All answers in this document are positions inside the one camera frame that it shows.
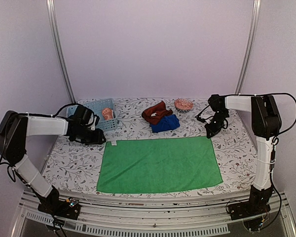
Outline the orange bunny towel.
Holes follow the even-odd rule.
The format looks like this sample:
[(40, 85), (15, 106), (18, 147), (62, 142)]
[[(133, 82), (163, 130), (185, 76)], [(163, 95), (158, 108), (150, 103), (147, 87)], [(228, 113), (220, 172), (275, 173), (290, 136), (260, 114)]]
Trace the orange bunny towel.
[(111, 120), (114, 118), (113, 110), (111, 108), (104, 108), (102, 110), (102, 116), (104, 120)]

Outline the green towel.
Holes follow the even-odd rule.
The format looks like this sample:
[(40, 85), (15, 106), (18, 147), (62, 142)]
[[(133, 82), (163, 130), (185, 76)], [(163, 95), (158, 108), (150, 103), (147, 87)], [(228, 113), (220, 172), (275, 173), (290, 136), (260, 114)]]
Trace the green towel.
[(117, 141), (106, 144), (97, 190), (156, 194), (210, 188), (223, 182), (206, 137)]

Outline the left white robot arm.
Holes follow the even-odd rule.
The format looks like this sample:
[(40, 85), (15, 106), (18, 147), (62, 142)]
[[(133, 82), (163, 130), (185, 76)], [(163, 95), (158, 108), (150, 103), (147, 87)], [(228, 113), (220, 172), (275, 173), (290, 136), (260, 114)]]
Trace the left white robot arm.
[(106, 142), (99, 118), (89, 108), (79, 105), (68, 118), (7, 111), (0, 123), (0, 166), (6, 164), (40, 197), (52, 214), (64, 209), (58, 191), (47, 182), (28, 157), (27, 141), (32, 136), (66, 136), (72, 142), (101, 145)]

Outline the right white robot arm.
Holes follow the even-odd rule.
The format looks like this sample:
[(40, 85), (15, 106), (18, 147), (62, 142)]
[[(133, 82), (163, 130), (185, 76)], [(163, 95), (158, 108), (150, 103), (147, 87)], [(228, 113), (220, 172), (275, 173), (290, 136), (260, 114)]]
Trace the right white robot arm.
[(275, 140), (282, 121), (273, 95), (241, 96), (213, 94), (208, 99), (214, 113), (205, 124), (207, 138), (217, 135), (229, 117), (229, 110), (251, 113), (252, 131), (257, 141), (257, 169), (251, 191), (272, 191), (271, 170), (275, 163)]

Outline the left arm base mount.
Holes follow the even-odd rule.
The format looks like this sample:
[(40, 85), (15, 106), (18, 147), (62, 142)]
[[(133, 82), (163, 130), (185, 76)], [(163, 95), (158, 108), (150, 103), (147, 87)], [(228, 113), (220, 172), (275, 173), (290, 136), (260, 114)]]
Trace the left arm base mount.
[(39, 199), (38, 211), (50, 214), (51, 216), (64, 217), (72, 220), (77, 220), (81, 205), (76, 199), (71, 197), (67, 200), (59, 199), (59, 191), (52, 186), (51, 192), (47, 197), (43, 197), (35, 193)]

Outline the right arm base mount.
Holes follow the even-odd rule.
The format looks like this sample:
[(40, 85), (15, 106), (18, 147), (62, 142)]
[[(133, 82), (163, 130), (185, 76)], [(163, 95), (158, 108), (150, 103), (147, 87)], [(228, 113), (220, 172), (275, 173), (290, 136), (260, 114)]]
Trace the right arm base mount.
[(260, 231), (271, 210), (269, 199), (272, 195), (272, 188), (258, 190), (251, 187), (248, 201), (230, 201), (226, 205), (226, 211), (231, 220), (244, 219), (249, 217), (258, 217), (248, 219), (243, 222), (244, 227), (250, 232)]

